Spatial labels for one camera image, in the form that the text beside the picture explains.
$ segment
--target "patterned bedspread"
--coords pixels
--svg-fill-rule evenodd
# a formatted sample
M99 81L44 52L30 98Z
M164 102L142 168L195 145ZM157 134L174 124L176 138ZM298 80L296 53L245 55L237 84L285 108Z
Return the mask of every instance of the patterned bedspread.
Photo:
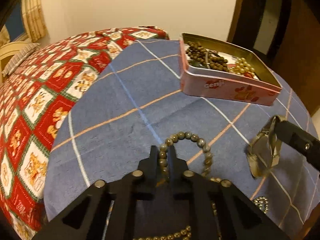
M41 228L48 157L69 110L136 39L167 39L156 27L106 29L51 44L0 88L0 206L22 239Z
M273 106L187 96L180 91L178 51L177 41L136 41L109 64L72 108L48 164L44 203L49 220L95 180L120 179L148 156L151 145L159 145L172 133L190 130L212 145L211 176L231 180L251 199L268 198L268 216L294 236L319 202L318 172L302 155L282 145L278 166L267 178L254 180L244 149L274 114L286 116L317 136L304 105L278 75L284 88ZM201 172L203 156L194 143L183 140L175 147L191 170ZM188 217L183 210L164 210L164 221L179 221L178 214ZM140 212L139 224L148 231L143 215L147 211L146 207ZM158 212L150 211L154 217L149 219L160 226L163 219L159 221ZM173 227L172 232L179 229L174 223ZM164 228L161 234L172 232ZM147 234L156 235L150 231L135 238Z

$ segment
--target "curtain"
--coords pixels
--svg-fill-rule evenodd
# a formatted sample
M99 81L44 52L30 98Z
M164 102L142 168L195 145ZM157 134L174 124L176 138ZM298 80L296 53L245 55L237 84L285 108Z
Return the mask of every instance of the curtain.
M0 31L0 48L10 42L10 35L6 26L4 25L2 30Z
M25 30L32 42L46 34L41 0L21 0L22 20Z

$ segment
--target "plaid tablecloth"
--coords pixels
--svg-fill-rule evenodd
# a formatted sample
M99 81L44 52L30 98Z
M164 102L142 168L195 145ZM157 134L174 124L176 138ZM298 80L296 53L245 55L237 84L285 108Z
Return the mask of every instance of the plaid tablecloth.
M281 114L317 136L303 103L277 75L283 90L271 107L180 91L177 41L136 41L100 74L63 122L54 142L44 189L49 220L97 179L121 179L151 145L191 130L212 144L212 176L231 180L254 199L269 199L268 216L289 236L319 202L318 172L287 145L264 179L250 174L245 148L270 116ZM178 156L201 172L196 144L176 144Z

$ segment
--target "genji logo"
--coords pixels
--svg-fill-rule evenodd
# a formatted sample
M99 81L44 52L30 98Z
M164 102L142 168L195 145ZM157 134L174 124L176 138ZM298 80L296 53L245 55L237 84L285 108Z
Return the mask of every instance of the genji logo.
M222 87L223 85L224 85L224 81L221 79L216 81L209 80L204 84L204 88L216 89L216 88Z

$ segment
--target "cream wall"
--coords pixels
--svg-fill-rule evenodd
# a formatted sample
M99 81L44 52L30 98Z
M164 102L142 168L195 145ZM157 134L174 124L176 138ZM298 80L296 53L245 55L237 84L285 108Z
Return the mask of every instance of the cream wall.
M171 39L188 32L226 40L236 0L42 0L43 45L111 27L155 25Z

